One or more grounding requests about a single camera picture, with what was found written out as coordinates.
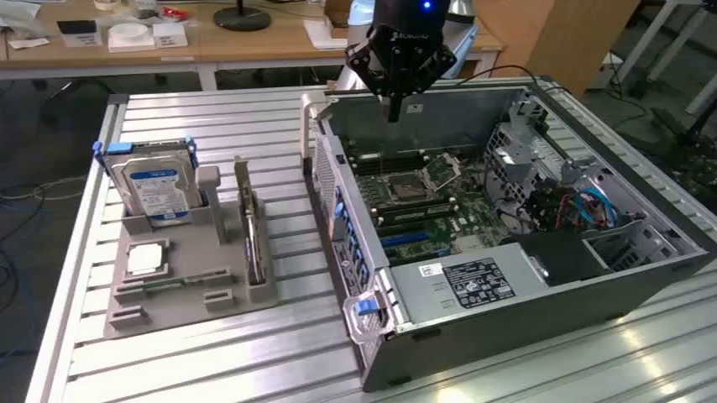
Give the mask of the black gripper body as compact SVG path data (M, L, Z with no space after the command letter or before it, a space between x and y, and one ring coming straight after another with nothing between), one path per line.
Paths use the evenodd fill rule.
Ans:
M373 7L372 25L389 29L389 73L392 80L392 55L395 48L422 47L443 42L443 25L448 11L447 1L377 1Z

